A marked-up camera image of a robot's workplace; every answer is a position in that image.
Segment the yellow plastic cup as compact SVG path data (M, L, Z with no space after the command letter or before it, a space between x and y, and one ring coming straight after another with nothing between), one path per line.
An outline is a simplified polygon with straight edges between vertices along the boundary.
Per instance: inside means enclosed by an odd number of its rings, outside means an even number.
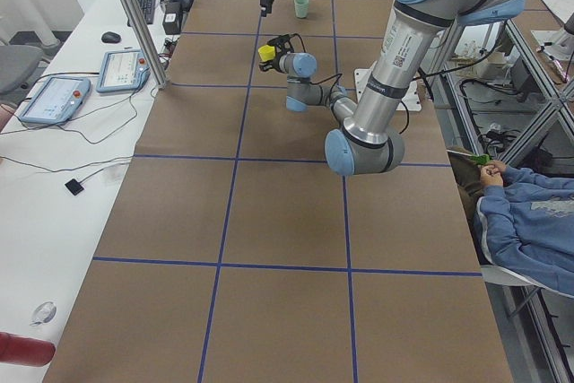
M265 44L257 49L260 61L265 63L275 59L275 47Z

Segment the green plastic cup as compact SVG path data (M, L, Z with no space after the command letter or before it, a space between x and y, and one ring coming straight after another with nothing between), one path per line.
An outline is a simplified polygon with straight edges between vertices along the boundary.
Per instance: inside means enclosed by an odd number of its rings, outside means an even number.
M305 19L309 13L309 0L293 0L295 17Z

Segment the near blue teach pendant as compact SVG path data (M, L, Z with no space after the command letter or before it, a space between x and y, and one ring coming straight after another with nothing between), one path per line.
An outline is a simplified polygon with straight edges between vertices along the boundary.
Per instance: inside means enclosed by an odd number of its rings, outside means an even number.
M63 124L80 108L90 90L88 78L51 76L34 94L19 119L24 124Z

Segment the black computer mouse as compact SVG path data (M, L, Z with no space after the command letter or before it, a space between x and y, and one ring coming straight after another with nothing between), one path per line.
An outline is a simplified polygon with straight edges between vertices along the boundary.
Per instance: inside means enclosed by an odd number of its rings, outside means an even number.
M106 44L117 44L122 40L122 37L113 31L106 31L101 35L100 40Z

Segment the small black square pad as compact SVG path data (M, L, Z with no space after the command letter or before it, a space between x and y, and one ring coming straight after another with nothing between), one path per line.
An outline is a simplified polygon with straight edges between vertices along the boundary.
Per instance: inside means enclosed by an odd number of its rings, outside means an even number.
M84 191L84 187L80 181L75 178L68 180L65 183L65 188L73 195L78 196Z

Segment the aluminium frame post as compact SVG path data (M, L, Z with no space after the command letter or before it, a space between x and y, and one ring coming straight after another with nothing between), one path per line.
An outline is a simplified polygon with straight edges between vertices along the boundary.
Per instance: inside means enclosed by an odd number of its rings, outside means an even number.
M137 0L120 0L127 19L130 21L140 49L147 60L157 87L162 90L168 82L164 67L159 59L152 35L148 30L144 14Z

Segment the grey office chair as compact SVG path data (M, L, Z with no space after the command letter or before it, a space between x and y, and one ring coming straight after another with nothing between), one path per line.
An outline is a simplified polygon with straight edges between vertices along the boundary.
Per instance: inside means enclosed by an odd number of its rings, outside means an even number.
M46 72L62 41L44 45L31 31L1 40L1 96L27 91Z

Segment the far blue teach pendant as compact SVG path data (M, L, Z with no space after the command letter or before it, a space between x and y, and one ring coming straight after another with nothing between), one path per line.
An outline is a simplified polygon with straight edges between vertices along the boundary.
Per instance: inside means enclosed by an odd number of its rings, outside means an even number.
M141 50L109 51L103 57L96 91L138 91L145 85L149 75L150 68Z

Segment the black box with label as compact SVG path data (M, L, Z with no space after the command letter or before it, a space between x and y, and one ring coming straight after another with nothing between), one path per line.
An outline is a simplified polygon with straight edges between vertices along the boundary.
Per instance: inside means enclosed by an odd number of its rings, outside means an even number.
M162 27L166 35L179 35L183 21L183 10L181 3L165 2Z

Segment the red cylinder bottle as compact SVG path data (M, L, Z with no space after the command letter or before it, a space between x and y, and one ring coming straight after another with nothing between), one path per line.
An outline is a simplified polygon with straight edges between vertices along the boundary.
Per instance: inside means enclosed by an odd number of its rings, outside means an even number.
M1 333L1 362L41 367L54 357L56 347L49 341Z

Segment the blue teach pendant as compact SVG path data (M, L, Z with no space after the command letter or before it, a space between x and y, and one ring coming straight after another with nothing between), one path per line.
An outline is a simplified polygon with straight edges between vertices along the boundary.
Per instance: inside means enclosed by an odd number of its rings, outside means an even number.
M109 51L103 57L96 91L138 91L145 85L149 75L150 68L141 50Z
M51 76L34 94L19 119L24 124L63 124L80 108L90 90L88 78Z

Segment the person in blue hoodie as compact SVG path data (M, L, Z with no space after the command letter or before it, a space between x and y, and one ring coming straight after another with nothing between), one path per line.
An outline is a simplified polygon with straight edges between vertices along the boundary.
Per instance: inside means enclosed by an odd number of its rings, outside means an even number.
M479 261L572 296L573 179L473 156L448 149Z

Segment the green handled tool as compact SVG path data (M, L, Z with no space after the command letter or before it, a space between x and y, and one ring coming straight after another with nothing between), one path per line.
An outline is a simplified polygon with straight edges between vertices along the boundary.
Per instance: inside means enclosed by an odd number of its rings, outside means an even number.
M488 154L472 155L470 160L479 166L484 166L491 161L491 157Z

